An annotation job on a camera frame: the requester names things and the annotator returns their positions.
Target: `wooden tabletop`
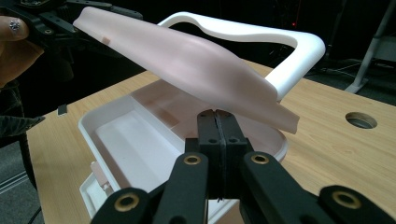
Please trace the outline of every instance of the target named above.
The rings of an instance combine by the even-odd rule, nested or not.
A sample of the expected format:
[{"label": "wooden tabletop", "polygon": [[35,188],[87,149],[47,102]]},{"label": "wooden tabletop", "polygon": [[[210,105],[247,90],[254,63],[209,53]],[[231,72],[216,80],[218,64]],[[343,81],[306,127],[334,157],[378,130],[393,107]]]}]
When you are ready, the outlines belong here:
[{"label": "wooden tabletop", "polygon": [[[262,75],[270,68],[249,63]],[[150,72],[128,78],[48,113],[28,132],[37,190],[47,224],[90,223],[79,187],[95,161],[78,129],[87,112],[158,78]],[[289,151],[282,165],[306,190],[330,185],[352,188],[396,218],[396,107],[302,79],[281,102],[301,117],[297,134],[285,133]],[[369,115],[373,129],[347,122],[348,113]],[[219,223],[242,223],[237,208]]]}]

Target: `dark background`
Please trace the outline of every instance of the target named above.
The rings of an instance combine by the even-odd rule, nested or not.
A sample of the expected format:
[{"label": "dark background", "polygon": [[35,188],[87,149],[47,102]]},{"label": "dark background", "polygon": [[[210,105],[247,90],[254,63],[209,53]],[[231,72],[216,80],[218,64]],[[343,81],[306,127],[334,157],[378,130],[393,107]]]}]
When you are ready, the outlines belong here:
[{"label": "dark background", "polygon": [[[229,21],[313,33],[321,37],[328,47],[326,57],[341,60],[363,58],[389,0],[106,2],[135,10],[143,15],[144,21],[152,23],[158,23],[179,11],[189,11]],[[209,38],[241,58],[272,67],[292,52],[291,48],[277,44],[218,40],[204,35],[198,28],[189,24],[178,24],[172,28]],[[18,78],[26,117],[47,114],[59,105],[73,103],[144,71],[139,65],[125,58],[109,57],[87,50],[72,50],[74,62],[71,68],[74,76],[70,80],[60,81],[62,67],[55,66],[55,70],[51,69],[51,57],[46,54]]]}]

